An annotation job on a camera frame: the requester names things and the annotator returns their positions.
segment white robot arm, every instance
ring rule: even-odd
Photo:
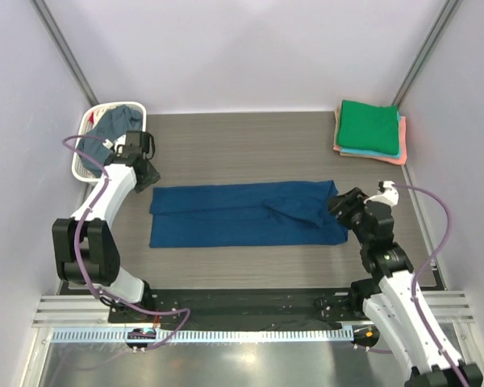
[[[440,350],[412,297],[414,270],[407,254],[394,242],[391,207],[398,204],[392,181],[382,181],[378,193],[367,197],[358,188],[329,201],[330,213],[352,230],[361,244],[362,264],[372,278],[353,282],[351,297],[357,311],[365,314],[385,338],[402,369],[406,386],[459,386],[452,361],[468,379],[481,385],[476,364],[465,364],[449,342],[416,283],[415,296],[426,323],[442,344]]]
[[[115,144],[116,152],[111,153],[106,161],[106,173],[101,175],[92,193],[70,218],[55,221],[52,238],[60,279],[83,284],[73,246],[76,224],[83,219],[107,181],[107,189],[84,219],[80,235],[82,259],[95,289],[153,310],[148,283],[122,268],[110,230],[127,194],[132,190],[140,192],[160,179],[160,174],[147,159],[150,144],[150,134],[140,131],[130,131],[119,139]]]

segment gray garment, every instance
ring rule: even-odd
[[[138,110],[134,110],[126,105],[117,106],[104,113],[95,128],[86,134],[96,135],[114,143],[119,137],[125,135],[127,131],[140,131],[143,119],[144,116]],[[108,148],[96,139],[81,139],[77,149],[93,157],[100,164],[104,164],[111,153]],[[96,177],[100,177],[102,172],[99,168],[84,157],[81,157],[81,161],[84,168],[88,169]]]

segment cable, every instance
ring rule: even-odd
[[[441,206],[444,209],[444,212],[446,213],[446,231],[444,232],[443,239],[441,240],[441,242],[439,243],[437,248],[432,252],[432,254],[425,261],[423,266],[421,266],[421,269],[418,270],[418,272],[414,275],[414,278],[412,278],[411,296],[412,296],[412,301],[414,302],[415,308],[418,311],[419,317],[421,318],[423,325],[427,329],[428,334],[432,338],[432,341],[436,345],[440,354],[443,355],[443,357],[446,359],[446,361],[449,362],[450,367],[452,367],[452,370],[457,375],[457,378],[462,383],[463,387],[469,387],[468,381],[466,380],[465,376],[462,374],[461,370],[457,367],[457,365],[453,362],[450,355],[446,352],[446,350],[444,349],[441,341],[438,340],[437,335],[434,332],[434,330],[432,329],[432,327],[430,326],[430,323],[428,322],[427,317],[425,316],[425,313],[421,309],[421,305],[419,304],[419,299],[416,296],[416,287],[418,285],[419,276],[421,275],[422,272],[424,272],[430,266],[430,263],[434,260],[434,258],[436,258],[436,256],[440,253],[440,251],[443,249],[445,244],[448,242],[448,239],[449,239],[449,236],[450,236],[450,231],[452,230],[452,214],[451,214],[448,206],[435,193],[432,193],[432,192],[430,192],[426,189],[423,189],[423,188],[414,187],[413,185],[407,185],[407,184],[394,184],[394,187],[412,189],[413,191],[419,191],[422,194],[426,194],[426,195],[430,196],[432,199],[436,200],[436,202],[441,204]]]
[[[84,278],[86,286],[90,290],[91,294],[97,299],[100,299],[101,296],[105,296],[105,297],[111,298],[111,300],[113,300],[114,302],[124,304],[125,306],[131,308],[132,310],[135,310],[135,311],[143,313],[143,314],[148,314],[148,315],[151,315],[151,316],[173,316],[175,314],[181,315],[181,313],[185,313],[185,317],[177,325],[176,329],[174,329],[167,337],[162,339],[160,342],[148,345],[145,349],[147,351],[149,351],[151,349],[159,348],[162,345],[164,345],[165,343],[167,343],[169,340],[171,340],[177,334],[177,332],[180,329],[183,328],[183,326],[185,325],[186,321],[188,321],[188,318],[190,316],[190,309],[189,308],[183,308],[183,309],[179,309],[179,310],[172,310],[172,311],[169,311],[169,312],[156,312],[154,310],[145,310],[143,308],[140,308],[137,305],[131,304],[130,302],[128,302],[128,301],[126,301],[122,298],[116,297],[114,294],[108,293],[106,290],[98,291],[98,290],[95,289],[95,287],[93,286],[93,282],[91,281],[90,275],[86,271],[86,266],[85,266],[84,261],[83,261],[82,256],[81,256],[81,241],[79,240],[79,237],[81,235],[82,226],[84,225],[85,220],[88,218],[88,215],[93,211],[93,208],[97,204],[100,197],[104,194],[104,192],[106,192],[107,186],[108,186],[109,181],[110,181],[110,177],[109,177],[109,173],[104,168],[104,165],[102,165],[101,163],[96,161],[93,157],[86,155],[83,151],[77,149],[77,146],[72,147],[71,145],[68,145],[67,143],[71,139],[96,139],[97,141],[101,141],[101,142],[103,141],[103,139],[100,138],[100,137],[97,137],[95,135],[71,135],[71,136],[63,139],[63,145],[65,147],[67,147],[72,152],[77,153],[79,156],[87,159],[89,162],[91,162],[93,165],[95,165],[97,168],[99,168],[101,170],[102,174],[105,176],[105,179],[103,179],[103,184],[102,184],[101,189],[98,191],[98,193],[95,195],[95,197],[91,200],[90,205],[88,206],[88,208],[85,209],[81,218],[77,222],[77,227],[76,227],[76,230],[75,230],[75,236],[73,238],[73,249],[75,250],[75,258],[76,258],[76,261],[77,261],[77,265],[79,266],[79,269],[81,270],[82,277]]]
[[[103,305],[107,306],[108,308],[111,308],[113,311],[120,313],[124,318],[131,318],[133,320],[140,321],[140,322],[144,322],[145,320],[147,320],[146,314],[138,313],[120,302],[115,302],[115,300],[111,300],[103,296],[101,296],[98,300]]]
[[[147,160],[152,160],[152,158],[154,157],[154,155],[156,155],[156,143],[154,141],[154,136],[150,133],[147,133],[149,138],[151,139],[151,148],[152,148],[152,155],[150,157],[147,158]]]

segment metal pole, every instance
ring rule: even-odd
[[[461,4],[461,0],[447,0],[443,5],[436,21],[434,22],[427,38],[421,45],[421,49],[418,51],[414,62],[411,65],[407,75],[403,79],[402,85],[400,86],[396,96],[394,97],[393,103],[391,105],[400,106],[407,96],[409,89],[411,88],[414,80],[418,77],[419,72],[427,62],[430,54],[432,53],[436,43],[439,41],[441,34],[447,27],[449,21],[455,14],[458,6]]]
[[[457,8],[461,4],[461,0],[447,0],[441,8],[440,13],[437,15],[437,19],[432,25],[430,32],[427,35],[427,38],[421,45],[421,48],[416,55],[414,62],[412,62],[411,68],[409,69],[407,75],[403,79],[402,85],[398,89],[392,105],[401,106],[405,97],[407,96],[412,84],[414,83],[415,79],[418,77],[421,69],[427,63],[427,60],[430,54],[433,52],[434,47],[436,46],[437,42],[439,41],[441,35],[443,34],[444,29],[448,26],[450,20],[455,15]],[[412,185],[411,173],[409,172],[409,168],[407,165],[402,167],[403,176],[405,177],[405,182],[409,185]],[[424,212],[421,209],[421,205],[419,203],[419,198],[416,192],[410,191],[409,194],[411,195],[412,205],[414,207],[416,217],[418,218],[419,227],[421,228],[421,233],[423,235],[423,239],[427,246],[427,250],[429,252],[434,251],[434,243],[430,236],[430,232],[428,230],[427,221],[424,217]],[[442,285],[446,289],[446,285],[444,283],[443,273],[440,270],[440,266],[436,260],[435,263],[440,278],[442,281]]]
[[[81,87],[82,93],[85,95],[91,106],[98,105],[98,99],[95,97],[95,93],[91,89],[90,83],[86,80],[86,77],[75,59],[70,46],[66,42],[63,33],[57,26],[56,20],[48,9],[47,3],[44,0],[31,0],[31,3],[38,13],[38,16],[41,18],[41,22],[47,28],[48,34],[52,37],[52,41],[63,56],[63,59],[68,65],[69,70],[72,72],[77,84]]]

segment blue cloth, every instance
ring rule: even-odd
[[[402,116],[398,113],[398,124],[402,120]],[[378,157],[390,157],[391,159],[399,159],[402,157],[402,147],[400,146],[398,149],[398,154],[395,156],[387,155],[385,153],[375,152],[375,151],[368,151],[366,149],[353,149],[353,148],[342,148],[340,147],[340,151],[343,153],[349,153],[352,155],[363,155],[363,156],[378,156]]]
[[[151,248],[339,244],[333,181],[155,188]]]
[[[134,110],[126,105],[117,106],[109,109],[98,120],[97,125],[86,133],[87,135],[96,135],[102,139],[109,139],[114,143],[119,137],[122,137],[127,131],[140,131],[144,115],[138,110]],[[96,139],[81,139],[77,149],[83,151],[86,155],[93,157],[96,161],[104,164],[111,151],[102,145]],[[102,171],[93,163],[81,157],[84,168],[92,172],[96,177],[102,175]]]

